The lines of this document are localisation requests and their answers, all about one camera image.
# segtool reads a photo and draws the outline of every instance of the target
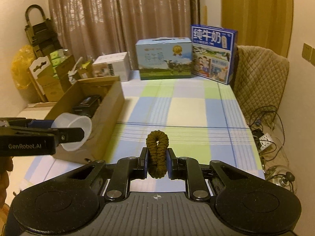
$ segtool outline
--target black box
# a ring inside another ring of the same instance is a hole
[[[100,95],[88,96],[81,101],[77,106],[73,107],[74,114],[85,115],[87,117],[93,117],[98,106],[102,102]]]

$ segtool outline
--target table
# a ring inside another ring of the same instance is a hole
[[[139,156],[147,135],[161,130],[177,157],[192,157],[203,164],[217,159],[264,178],[254,139],[230,86],[199,76],[141,81],[134,71],[122,89],[125,103],[104,155],[107,163]],[[35,157],[20,189],[79,166],[51,156]],[[130,190],[184,191],[185,182],[148,175],[146,180],[132,181]]]

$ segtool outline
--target light blue milk box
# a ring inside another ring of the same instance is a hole
[[[136,43],[141,80],[190,78],[192,42],[187,37],[160,37]]]
[[[233,78],[237,31],[192,25],[193,74],[224,84]]]

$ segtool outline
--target curtain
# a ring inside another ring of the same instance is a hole
[[[49,0],[59,40],[76,59],[128,51],[138,69],[140,39],[190,36],[198,0]]]
[[[222,27],[238,30],[239,45],[287,57],[292,20],[293,0],[222,0]]]

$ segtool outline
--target translucent plastic cup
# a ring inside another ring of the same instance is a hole
[[[92,131],[92,121],[87,116],[64,112],[53,122],[52,128],[82,128],[84,138],[80,142],[62,143],[62,147],[69,152],[79,149],[89,138]]]

